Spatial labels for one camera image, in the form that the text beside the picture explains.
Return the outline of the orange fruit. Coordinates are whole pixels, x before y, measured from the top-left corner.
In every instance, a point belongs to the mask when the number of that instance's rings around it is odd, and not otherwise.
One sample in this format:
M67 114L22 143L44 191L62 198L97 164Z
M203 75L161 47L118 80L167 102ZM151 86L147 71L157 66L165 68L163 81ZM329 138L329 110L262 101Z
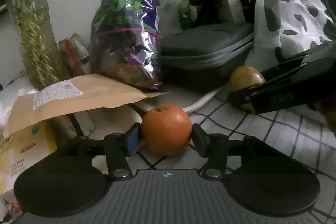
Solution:
M158 156L183 153L190 143L191 132L189 116L177 105L159 105L142 118L143 145Z

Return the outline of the yellow passion fruit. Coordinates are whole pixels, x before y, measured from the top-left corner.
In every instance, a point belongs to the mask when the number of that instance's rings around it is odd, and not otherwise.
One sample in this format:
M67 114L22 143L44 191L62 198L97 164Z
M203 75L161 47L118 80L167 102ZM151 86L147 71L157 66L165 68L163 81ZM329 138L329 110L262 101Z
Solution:
M237 67L230 76L229 103L247 112L254 113L255 108L251 102L252 93L265 82L263 75L254 67L249 65Z

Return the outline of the checkered white tablecloth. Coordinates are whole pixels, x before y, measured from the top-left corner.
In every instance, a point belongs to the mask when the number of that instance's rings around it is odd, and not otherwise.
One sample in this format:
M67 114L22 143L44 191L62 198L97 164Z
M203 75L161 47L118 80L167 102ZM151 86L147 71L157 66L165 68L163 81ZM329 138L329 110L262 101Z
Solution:
M189 114L208 133L220 133L232 140L252 135L310 169L321 184L313 211L319 223L335 223L335 136L327 125L288 110L255 115L232 107L224 98L215 97L200 110ZM96 129L92 139L103 139L114 132L126 132L141 117L129 106L89 111ZM193 143L178 156L159 157L139 148L127 162L138 169L201 169L206 159L198 156Z

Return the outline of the cow print cloth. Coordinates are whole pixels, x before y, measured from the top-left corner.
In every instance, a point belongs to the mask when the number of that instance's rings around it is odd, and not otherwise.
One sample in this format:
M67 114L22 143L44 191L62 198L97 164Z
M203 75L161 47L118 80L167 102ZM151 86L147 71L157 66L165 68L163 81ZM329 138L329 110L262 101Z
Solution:
M322 0L256 0L254 44L246 64L259 72L278 61L335 40L335 23Z

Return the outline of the white tray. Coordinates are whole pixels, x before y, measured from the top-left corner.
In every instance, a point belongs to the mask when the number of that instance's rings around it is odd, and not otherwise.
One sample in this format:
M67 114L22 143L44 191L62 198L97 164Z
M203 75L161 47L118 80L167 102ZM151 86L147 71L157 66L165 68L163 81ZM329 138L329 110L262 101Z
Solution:
M137 103L130 104L130 107L143 115L155 106L163 104L177 105L187 114L199 113L209 115L215 109L224 104L223 99L216 98L217 94L221 92L223 87L212 90L210 92L199 93L193 92L183 88L169 86L167 92L159 96L141 100Z

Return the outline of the brown paper envelope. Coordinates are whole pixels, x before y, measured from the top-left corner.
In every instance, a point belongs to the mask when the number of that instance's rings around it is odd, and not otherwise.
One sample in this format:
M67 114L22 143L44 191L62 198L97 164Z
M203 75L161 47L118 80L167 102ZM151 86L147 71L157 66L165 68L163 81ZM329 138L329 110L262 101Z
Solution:
M14 133L51 118L99 108L117 108L160 92L146 93L101 75L84 75L50 85L18 97L3 131L6 139Z

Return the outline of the black zipper case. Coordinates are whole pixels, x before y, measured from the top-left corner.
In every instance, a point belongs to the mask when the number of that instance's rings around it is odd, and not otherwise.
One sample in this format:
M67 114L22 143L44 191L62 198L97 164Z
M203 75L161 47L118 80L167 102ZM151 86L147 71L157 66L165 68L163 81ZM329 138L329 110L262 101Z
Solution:
M161 38L161 77L165 86L209 92L223 86L244 65L253 46L249 23L221 23Z

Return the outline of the yellow cardboard box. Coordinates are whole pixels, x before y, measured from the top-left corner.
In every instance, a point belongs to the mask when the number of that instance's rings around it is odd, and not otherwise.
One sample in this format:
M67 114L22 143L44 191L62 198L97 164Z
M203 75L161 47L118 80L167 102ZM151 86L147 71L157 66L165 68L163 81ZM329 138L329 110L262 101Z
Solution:
M13 190L17 177L57 149L47 121L24 128L1 142L1 195Z

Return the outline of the purple snack bag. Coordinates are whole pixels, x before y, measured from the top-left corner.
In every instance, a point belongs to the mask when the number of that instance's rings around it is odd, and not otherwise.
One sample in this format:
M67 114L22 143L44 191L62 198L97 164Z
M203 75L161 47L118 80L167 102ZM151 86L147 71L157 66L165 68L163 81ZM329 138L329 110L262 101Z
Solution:
M161 89L159 0L102 0L91 23L91 73L141 90Z

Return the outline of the bamboo plant right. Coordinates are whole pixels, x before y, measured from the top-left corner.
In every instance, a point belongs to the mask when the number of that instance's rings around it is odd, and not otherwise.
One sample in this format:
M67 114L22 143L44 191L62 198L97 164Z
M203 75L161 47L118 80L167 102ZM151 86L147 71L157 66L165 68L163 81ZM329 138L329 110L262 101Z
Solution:
M70 77L55 41L48 0L5 0L30 82L38 89Z

